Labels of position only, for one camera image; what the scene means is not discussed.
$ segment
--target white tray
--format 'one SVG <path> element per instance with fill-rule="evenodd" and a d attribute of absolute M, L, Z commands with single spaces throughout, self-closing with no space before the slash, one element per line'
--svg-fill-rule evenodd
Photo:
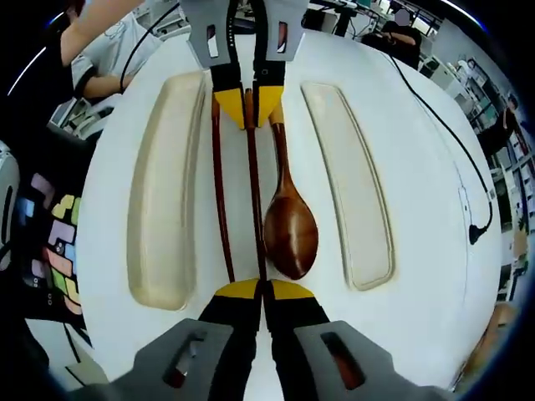
<path fill-rule="evenodd" d="M 339 89 L 301 85 L 324 155 L 350 287 L 369 290 L 394 271 L 385 200 L 364 136 Z"/>
<path fill-rule="evenodd" d="M 166 80 L 136 161 L 128 280 L 147 307 L 181 309 L 195 288 L 193 196 L 205 79 L 195 72 Z"/>

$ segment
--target chopstick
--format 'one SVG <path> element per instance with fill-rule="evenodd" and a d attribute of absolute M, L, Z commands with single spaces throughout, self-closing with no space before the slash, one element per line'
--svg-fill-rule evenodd
<path fill-rule="evenodd" d="M 260 205 L 260 185 L 258 184 L 257 143 L 254 136 L 254 105 L 252 91 L 245 91 L 245 128 L 247 130 L 247 153 L 249 155 L 249 178 L 251 181 L 252 218 L 254 236 L 257 243 L 258 270 L 260 280 L 266 281 L 266 256 L 263 245 L 262 207 Z"/>
<path fill-rule="evenodd" d="M 225 212 L 225 193 L 223 191 L 223 173 L 221 163 L 220 107 L 214 93 L 211 95 L 211 147 L 214 161 L 214 181 L 216 184 L 217 219 L 223 245 L 223 255 L 227 265 L 228 280 L 235 282 L 232 267 L 231 246 L 228 240 L 227 213 Z"/>

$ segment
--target white round table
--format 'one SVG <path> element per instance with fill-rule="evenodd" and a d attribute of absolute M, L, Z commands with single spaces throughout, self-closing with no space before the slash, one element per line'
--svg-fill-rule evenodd
<path fill-rule="evenodd" d="M 252 86 L 253 36 L 237 37 L 244 87 Z M 186 35 L 166 41 L 135 77 L 99 140 L 79 213 L 79 292 L 94 351 L 109 380 L 127 372 L 135 353 L 185 317 L 197 318 L 228 283 L 211 155 L 210 96 L 205 99 L 195 183 L 196 290 L 188 306 L 169 312 L 131 296 L 126 265 L 130 186 L 145 126 L 162 84 L 199 70 Z M 453 99 L 402 66 L 414 89 L 455 130 L 493 187 L 471 126 Z M 374 158 L 395 247 L 395 273 L 359 292 L 344 280 L 339 232 L 324 160 L 300 84 L 338 86 L 355 112 Z M 296 186 L 318 224 L 319 247 L 299 283 L 314 292 L 331 321 L 345 320 L 393 357 L 398 373 L 418 384 L 447 387 L 488 323 L 500 272 L 501 232 L 496 200 L 488 232 L 470 246 L 470 218 L 488 218 L 487 198 L 458 144 L 405 87 L 381 53 L 325 33 L 306 32 L 287 66 L 283 107 L 288 156 Z M 257 130 L 262 210 L 276 186 L 269 127 Z M 247 141 L 222 116 L 222 164 L 227 222 L 237 280 L 257 277 Z M 281 278 L 269 267 L 270 277 Z M 270 337 L 262 319 L 257 358 L 245 399 L 283 399 Z"/>

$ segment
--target wooden spoon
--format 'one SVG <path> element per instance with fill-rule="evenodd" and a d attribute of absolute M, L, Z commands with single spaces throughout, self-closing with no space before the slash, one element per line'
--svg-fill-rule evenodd
<path fill-rule="evenodd" d="M 277 149 L 277 190 L 264 221 L 267 257 L 284 276 L 293 280 L 311 269 L 318 251 L 318 227 L 290 175 L 281 103 L 269 116 Z"/>

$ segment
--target cable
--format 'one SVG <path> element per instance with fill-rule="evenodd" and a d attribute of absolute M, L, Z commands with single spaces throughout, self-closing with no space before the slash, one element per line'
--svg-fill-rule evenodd
<path fill-rule="evenodd" d="M 362 32 L 364 32 L 366 29 L 369 28 L 369 26 L 371 25 L 371 22 L 372 22 L 372 18 L 369 18 L 368 24 L 367 24 L 364 28 L 362 28 L 362 30 L 361 30 L 359 33 L 357 33 L 356 35 L 354 35 L 354 36 L 353 36 L 353 39 L 355 39 L 355 38 L 359 38 L 360 35 L 362 35 Z"/>
<path fill-rule="evenodd" d="M 450 132 L 451 136 L 453 136 L 453 138 L 457 141 L 457 144 L 459 144 L 459 146 L 465 152 L 466 157 L 468 157 L 468 160 L 470 161 L 472 167 L 477 173 L 477 178 L 481 182 L 481 186 L 483 187 L 483 190 L 485 191 L 485 195 L 487 196 L 487 199 L 488 199 L 489 217 L 488 217 L 488 222 L 484 225 L 484 227 L 478 227 L 474 224 L 470 224 L 470 226 L 468 227 L 468 238 L 470 240 L 471 245 L 474 245 L 477 242 L 477 240 L 483 234 L 485 234 L 485 232 L 487 232 L 488 227 L 490 227 L 492 223 L 492 217 L 493 217 L 492 202 L 489 198 L 487 185 L 485 184 L 485 181 L 483 180 L 482 173 L 477 168 L 476 162 L 474 161 L 474 159 L 472 159 L 470 152 L 468 152 L 468 150 L 466 149 L 462 141 L 459 139 L 459 137 L 456 135 L 456 133 L 453 132 L 453 129 L 451 129 L 449 125 L 446 124 L 444 120 L 433 110 L 433 108 L 431 108 L 428 105 L 428 103 L 425 100 L 423 100 L 423 98 L 412 88 L 412 86 L 409 84 L 409 81 L 407 81 L 407 78 L 401 71 L 400 66 L 396 63 L 395 59 L 390 55 L 388 55 L 388 58 L 390 58 L 391 63 L 393 63 L 394 66 L 397 68 L 398 72 L 400 73 L 401 78 L 403 79 L 403 82 L 405 83 L 409 91 L 436 117 L 436 119 L 438 119 L 441 122 L 442 125 L 444 125 L 444 127 L 446 127 L 446 129 Z"/>
<path fill-rule="evenodd" d="M 357 35 L 357 30 L 354 28 L 352 18 L 349 19 L 349 23 L 351 24 L 351 28 L 353 29 L 353 37 L 351 38 L 351 40 L 354 40 L 354 37 Z"/>
<path fill-rule="evenodd" d="M 169 10 L 167 10 L 161 17 L 159 17 L 155 23 L 153 23 L 150 28 L 147 29 L 147 31 L 143 34 L 143 36 L 141 37 L 141 39 L 138 41 L 138 43 L 135 44 L 134 46 L 134 49 L 132 50 L 132 52 L 130 53 L 130 56 L 128 56 L 128 59 L 126 60 L 126 64 L 125 64 L 125 67 L 123 68 L 123 73 L 120 75 L 120 81 L 119 81 L 119 88 L 120 88 L 120 92 L 123 94 L 125 92 L 125 86 L 124 86 L 124 83 L 125 83 L 125 76 L 126 76 L 126 69 L 128 68 L 128 64 L 130 64 L 130 61 L 132 61 L 132 57 L 134 57 L 134 54 L 136 52 L 136 50 L 138 49 L 138 47 L 143 43 L 143 41 L 145 40 L 145 38 L 147 36 L 149 36 L 149 33 L 152 32 L 152 29 L 154 29 L 156 27 L 156 25 L 158 25 L 159 23 L 161 23 L 165 17 L 167 17 L 169 14 L 171 14 L 173 11 L 175 11 L 181 4 L 180 3 L 177 3 L 175 4 L 173 7 L 171 7 Z"/>

